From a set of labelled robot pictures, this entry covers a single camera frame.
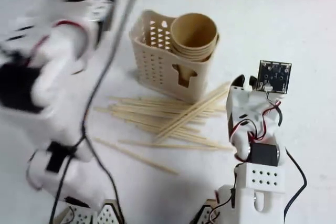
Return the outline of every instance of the wooden stick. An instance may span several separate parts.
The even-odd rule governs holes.
[[[111,112],[117,112],[117,113],[135,113],[135,114],[141,114],[141,115],[149,115],[149,116],[156,116],[159,118],[175,118],[176,115],[175,114],[170,114],[170,113],[163,113],[163,112],[153,112],[153,111],[146,111],[146,110],[142,110],[142,111],[123,111],[123,110],[113,110]],[[191,123],[197,123],[197,124],[205,124],[204,120],[198,119],[198,118],[193,118],[192,120],[190,120]]]
[[[122,104],[133,104],[133,105],[141,105],[141,106],[165,106],[168,108],[175,108],[175,109],[188,109],[192,106],[192,104],[177,101],[177,100],[149,100],[149,99],[134,99],[134,98],[119,98],[119,97],[109,97],[112,100],[118,100]],[[218,111],[225,111],[225,106],[223,105],[214,105],[209,107],[209,109],[204,110],[205,112],[213,112],[214,110]]]
[[[141,143],[141,142],[132,141],[132,140],[118,140],[118,142],[122,144],[137,145],[137,146],[152,147],[152,148],[192,149],[192,150],[204,150],[204,151],[217,150],[217,148],[214,148],[214,147],[171,145],[171,144],[150,144],[150,143]]]
[[[148,112],[163,112],[169,114],[181,114],[184,110],[179,109],[170,109],[164,106],[155,106],[155,107],[143,107],[143,106],[136,106],[136,105],[109,105],[108,107],[111,110],[118,110],[118,111],[128,111],[128,112],[136,112],[136,113],[148,113]],[[200,117],[210,117],[212,114],[211,112],[201,112],[197,116]]]
[[[144,164],[147,164],[149,166],[152,166],[154,168],[163,170],[165,172],[168,172],[168,173],[171,173],[171,174],[174,174],[174,175],[178,175],[178,172],[175,171],[175,170],[173,170],[173,169],[170,169],[170,168],[165,167],[163,165],[157,164],[157,163],[155,163],[155,162],[153,162],[153,161],[151,161],[151,160],[149,160],[147,158],[141,157],[140,155],[138,155],[136,153],[133,153],[133,152],[130,152],[129,150],[126,150],[124,148],[118,147],[115,144],[108,143],[108,142],[103,141],[103,140],[101,140],[99,138],[96,138],[96,137],[94,138],[94,140],[96,142],[100,143],[100,144],[103,144],[103,145],[105,145],[107,147],[110,147],[110,148],[112,148],[112,149],[114,149],[116,151],[119,151],[119,152],[121,152],[121,153],[123,153],[125,155],[128,155],[128,156],[130,156],[130,157],[132,157],[132,158],[134,158],[134,159],[136,159],[136,160],[138,160],[140,162],[143,162]]]
[[[207,97],[203,101],[198,102],[195,105],[191,106],[184,113],[180,114],[180,116],[171,120],[167,125],[165,125],[165,127],[162,127],[160,133],[156,136],[157,139],[156,143],[160,143],[161,141],[163,141],[174,130],[179,129],[188,120],[197,116],[198,112],[202,111],[204,108],[206,108],[207,106],[215,102],[217,99],[222,97],[224,95],[224,92],[227,92],[225,91],[226,87],[227,84],[221,85],[216,90],[210,92],[210,94],[207,95]]]
[[[158,130],[157,129],[151,129],[150,127],[146,127],[146,126],[138,126],[139,128],[145,130],[145,131],[149,131],[149,132],[153,132],[153,133],[157,133]],[[222,149],[222,150],[232,150],[232,147],[228,147],[228,146],[222,146],[219,144],[216,144],[212,141],[209,140],[204,140],[201,138],[197,138],[197,137],[190,137],[184,134],[180,134],[177,132],[174,132],[171,137],[179,139],[179,140],[183,140],[183,141],[187,141],[190,143],[194,143],[194,144],[201,144],[201,145],[206,145],[206,146],[210,146],[210,147],[214,147],[214,148],[218,148],[218,149]]]
[[[152,127],[152,126],[146,126],[146,125],[138,125],[139,128],[143,129],[143,130],[148,130],[148,131],[151,131],[153,133],[158,133],[160,132],[160,129],[157,128],[157,127]],[[175,135],[176,136],[185,136],[185,137],[189,137],[189,138],[194,138],[194,139],[198,139],[198,140],[201,140],[201,141],[205,141],[206,138],[205,137],[202,137],[202,136],[199,136],[199,135],[194,135],[194,134],[191,134],[191,133],[188,133],[188,132],[183,132],[183,131],[175,131],[174,133],[176,133]]]
[[[153,126],[153,127],[157,127],[157,128],[161,128],[162,127],[162,122],[157,121],[157,120],[150,120],[150,119],[146,119],[146,118],[141,118],[140,116],[133,116],[133,115],[126,115],[126,114],[120,114],[120,115],[116,115],[119,118],[131,121],[133,123],[141,123],[147,126]],[[181,127],[181,130],[183,131],[191,131],[191,132],[195,132],[195,133],[199,133],[200,130],[199,129],[195,129],[193,127],[189,127],[189,126],[183,126]]]

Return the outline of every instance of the red wire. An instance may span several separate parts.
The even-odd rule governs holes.
[[[278,106],[280,106],[280,104],[281,104],[281,102],[279,101],[278,103],[276,103],[275,104],[275,106],[273,106],[272,108],[269,108],[269,109],[266,109],[266,110],[264,110],[263,111],[263,113],[262,113],[262,124],[263,124],[263,128],[264,128],[264,133],[262,134],[262,136],[260,136],[260,137],[255,137],[254,139],[255,140],[262,140],[263,138],[264,138],[264,136],[266,135],[266,133],[267,133],[267,127],[266,127],[266,122],[265,122],[265,114],[267,113],[267,112],[269,112],[269,111],[271,111],[271,110],[274,110],[274,109],[276,109],[276,107],[278,107]]]

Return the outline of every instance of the basket hole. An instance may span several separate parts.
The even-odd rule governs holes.
[[[166,21],[162,21],[161,26],[164,27],[164,28],[167,28],[167,27],[168,27],[168,24],[167,24]]]
[[[189,87],[190,78],[198,76],[198,74],[193,69],[188,68],[187,66],[172,64],[172,67],[178,72],[179,85],[184,86],[186,88]],[[188,72],[187,77],[184,76],[184,73],[180,71],[181,68],[183,69],[184,72]]]

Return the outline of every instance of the paper cup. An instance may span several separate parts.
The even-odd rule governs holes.
[[[172,43],[179,51],[202,51],[216,44],[217,27],[209,17],[189,13],[176,18],[170,28]]]
[[[187,60],[190,60],[190,61],[203,61],[205,58],[207,58],[209,55],[212,54],[212,52],[214,51],[215,47],[212,47],[210,48],[209,50],[203,52],[202,54],[200,55],[188,55],[188,54],[185,54],[185,53],[182,53],[180,51],[178,51],[175,47],[171,47],[172,49],[172,52],[175,54],[175,55],[178,55],[180,57],[183,57]]]

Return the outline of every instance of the mounting hole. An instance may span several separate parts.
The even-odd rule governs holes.
[[[243,119],[243,118],[245,118],[245,117],[247,117],[247,114],[243,114],[243,115],[241,115],[239,118],[240,118],[240,119]]]

